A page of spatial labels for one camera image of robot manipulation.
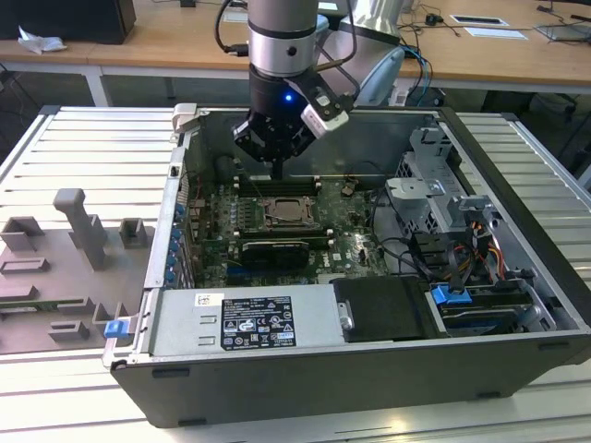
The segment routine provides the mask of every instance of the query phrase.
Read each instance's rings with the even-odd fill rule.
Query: power supply label
[[[222,348],[226,351],[296,346],[291,297],[222,300]]]

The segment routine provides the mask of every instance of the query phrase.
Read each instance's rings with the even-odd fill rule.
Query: aluminum profile table
[[[591,288],[591,195],[521,123],[500,114],[458,115]],[[484,193],[469,167],[463,163],[461,169]]]
[[[54,116],[38,117],[0,167],[0,201],[3,202],[0,210],[4,211],[0,212],[3,214],[0,222],[6,221],[6,215],[24,212],[23,208],[28,207],[26,210],[42,217],[40,224],[45,228],[64,227],[59,213],[48,207],[54,189],[67,184],[87,189],[88,204],[105,224],[117,225],[125,214],[137,210],[143,211],[148,222],[155,223],[165,174],[162,164],[167,162],[161,157],[169,157],[175,145],[170,141],[171,111],[61,108]],[[563,251],[570,253],[567,246],[582,245],[568,243],[568,238],[560,237],[572,233],[573,241],[579,242],[577,237],[591,229],[588,211],[585,213],[570,201],[577,200],[573,192],[580,188],[546,150],[522,126],[507,122],[500,115],[460,116],[525,203],[532,205],[530,208],[540,222],[555,235],[555,241],[566,247]],[[543,205],[550,190],[557,193],[553,199],[557,205],[567,205],[561,203],[563,200],[570,201],[568,205],[574,205],[575,210],[568,213],[576,215],[565,216],[564,211],[552,207],[545,211],[545,207],[536,207]],[[579,198],[585,204],[585,196]],[[581,240],[588,242],[589,238],[581,237]],[[580,267],[583,262],[572,263]],[[102,352],[102,349],[90,349],[0,355],[0,441],[65,443],[133,438],[159,443],[525,443],[591,440],[591,362],[554,369],[509,399],[157,429],[148,424],[139,408],[102,366]],[[434,373],[439,373],[438,368],[434,368]]]

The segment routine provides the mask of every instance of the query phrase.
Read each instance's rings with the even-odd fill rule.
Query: crumpled paper
[[[41,55],[43,51],[62,51],[67,48],[59,37],[39,37],[26,32],[21,27],[18,27],[18,30],[20,31],[18,42],[37,55]]]

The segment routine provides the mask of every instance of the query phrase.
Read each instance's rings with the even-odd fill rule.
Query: circuit board
[[[191,220],[196,286],[312,284],[388,274],[367,227],[369,192],[354,187],[344,179],[323,180],[314,196],[271,198],[240,197],[233,184],[204,185]],[[308,263],[301,269],[245,269],[241,246],[257,241],[309,245]]]

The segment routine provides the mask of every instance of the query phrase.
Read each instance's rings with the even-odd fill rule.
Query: blue latch
[[[450,292],[449,284],[440,284],[431,290],[431,295],[437,305],[452,305],[455,303],[472,303],[472,297],[466,289],[462,293]]]
[[[111,320],[104,327],[105,339],[126,339],[129,337],[129,320]]]

